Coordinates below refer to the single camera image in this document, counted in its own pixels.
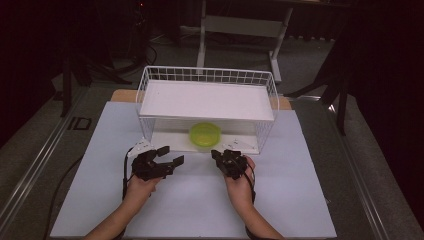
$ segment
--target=person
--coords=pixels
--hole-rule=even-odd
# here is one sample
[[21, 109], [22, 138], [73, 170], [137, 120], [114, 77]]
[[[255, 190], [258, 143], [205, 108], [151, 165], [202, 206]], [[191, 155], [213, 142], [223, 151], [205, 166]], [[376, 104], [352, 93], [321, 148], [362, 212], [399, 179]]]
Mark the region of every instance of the person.
[[[246, 169], [246, 175], [253, 181], [252, 174], [255, 163], [250, 157], [247, 162], [251, 168]], [[224, 176], [228, 197], [241, 220], [248, 229], [249, 237], [256, 239], [285, 239], [271, 224], [258, 212], [253, 205], [252, 192], [245, 177], [236, 180]], [[131, 219], [140, 211], [149, 196], [156, 190], [161, 178], [144, 181], [137, 177], [129, 180], [124, 200], [107, 218], [91, 230], [84, 240], [113, 239], [130, 223]]]

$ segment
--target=top shelf surface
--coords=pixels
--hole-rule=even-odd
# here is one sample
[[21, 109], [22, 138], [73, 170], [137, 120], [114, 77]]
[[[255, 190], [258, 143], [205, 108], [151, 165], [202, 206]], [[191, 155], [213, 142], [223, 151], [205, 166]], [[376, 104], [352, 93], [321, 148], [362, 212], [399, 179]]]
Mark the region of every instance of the top shelf surface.
[[141, 117], [274, 121], [265, 86], [149, 80]]

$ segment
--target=gray floor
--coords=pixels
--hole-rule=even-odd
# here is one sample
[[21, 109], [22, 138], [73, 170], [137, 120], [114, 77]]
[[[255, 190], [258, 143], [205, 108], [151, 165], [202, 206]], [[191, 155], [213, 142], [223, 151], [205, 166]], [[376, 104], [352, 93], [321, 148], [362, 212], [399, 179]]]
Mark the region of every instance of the gray floor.
[[[266, 50], [272, 48], [272, 40], [255, 45], [228, 46], [212, 41], [214, 37], [218, 39], [218, 36], [209, 36], [206, 67], [270, 70]], [[157, 42], [152, 43], [152, 46], [157, 51], [156, 65], [196, 64], [197, 36], [184, 38], [181, 47]], [[311, 83], [331, 47], [332, 43], [325, 41], [285, 40], [278, 58], [283, 78], [278, 91], [286, 93]], [[153, 52], [149, 52], [149, 56], [153, 58]], [[137, 82], [140, 72], [123, 77]], [[104, 103], [115, 89], [135, 86], [119, 86], [99, 78], [88, 89], [74, 86], [79, 100], [75, 100], [71, 114], [92, 118], [92, 126], [88, 131], [64, 131], [43, 172], [31, 185], [32, 190], [26, 201], [8, 225], [4, 239], [43, 238], [56, 185], [66, 169], [84, 153]], [[320, 88], [309, 94], [319, 96], [322, 91], [323, 88]], [[332, 121], [329, 121], [334, 116], [319, 102], [294, 100], [292, 105], [299, 116], [324, 195], [329, 200], [328, 207], [338, 234], [337, 239], [424, 239], [423, 231], [393, 179], [355, 99], [351, 96], [348, 99], [346, 137], [328, 134], [335, 132]], [[0, 206], [7, 203], [25, 171], [37, 159], [50, 133], [58, 126], [66, 128], [69, 125], [69, 122], [59, 117], [60, 112], [60, 102], [47, 102], [0, 150]], [[68, 175], [58, 192], [51, 224], [66, 196], [75, 170]]]

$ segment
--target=dark background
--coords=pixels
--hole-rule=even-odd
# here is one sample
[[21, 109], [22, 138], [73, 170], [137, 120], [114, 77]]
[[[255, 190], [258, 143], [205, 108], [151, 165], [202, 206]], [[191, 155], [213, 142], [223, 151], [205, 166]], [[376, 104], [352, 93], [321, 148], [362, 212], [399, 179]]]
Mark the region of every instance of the dark background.
[[[112, 4], [114, 1], [103, 1], [104, 8], [107, 8], [107, 2]], [[159, 8], [156, 5], [156, 9], [163, 11], [154, 15], [155, 21], [174, 38], [179, 34], [175, 27], [180, 21], [192, 21], [194, 17], [190, 14], [198, 16], [184, 7], [193, 7], [193, 1], [178, 1], [176, 6], [166, 5], [164, 0], [157, 1], [157, 4]], [[337, 38], [319, 74], [325, 77], [346, 65], [354, 67], [349, 93], [356, 97], [399, 186], [419, 223], [424, 226], [424, 118], [421, 103], [424, 4], [418, 1], [359, 1], [355, 7], [358, 8], [351, 12], [352, 15], [343, 13], [340, 17], [340, 13], [333, 10], [332, 15], [326, 15], [326, 22], [339, 26], [340, 31], [329, 28], [333, 32], [324, 31], [320, 28], [322, 24], [308, 18], [317, 10], [300, 9], [288, 33], [307, 35], [306, 40], [317, 33], [318, 37], [327, 40]], [[50, 80], [62, 71], [66, 34], [72, 32], [73, 42], [99, 62], [107, 63], [113, 52], [123, 52], [124, 46], [128, 46], [130, 31], [120, 33], [128, 38], [119, 43], [119, 39], [111, 39], [114, 35], [107, 32], [116, 26], [106, 24], [110, 27], [105, 27], [107, 21], [96, 15], [94, 1], [73, 1], [71, 5], [53, 0], [1, 1], [0, 146], [55, 94]], [[75, 29], [81, 22], [82, 27]], [[305, 33], [304, 29], [320, 30]]]

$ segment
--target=green plate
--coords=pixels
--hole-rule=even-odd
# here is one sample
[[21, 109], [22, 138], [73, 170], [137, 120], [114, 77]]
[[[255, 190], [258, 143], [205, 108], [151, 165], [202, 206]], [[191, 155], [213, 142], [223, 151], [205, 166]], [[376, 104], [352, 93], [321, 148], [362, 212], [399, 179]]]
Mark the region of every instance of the green plate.
[[215, 146], [221, 138], [221, 129], [215, 124], [201, 122], [190, 129], [190, 141], [199, 147]]

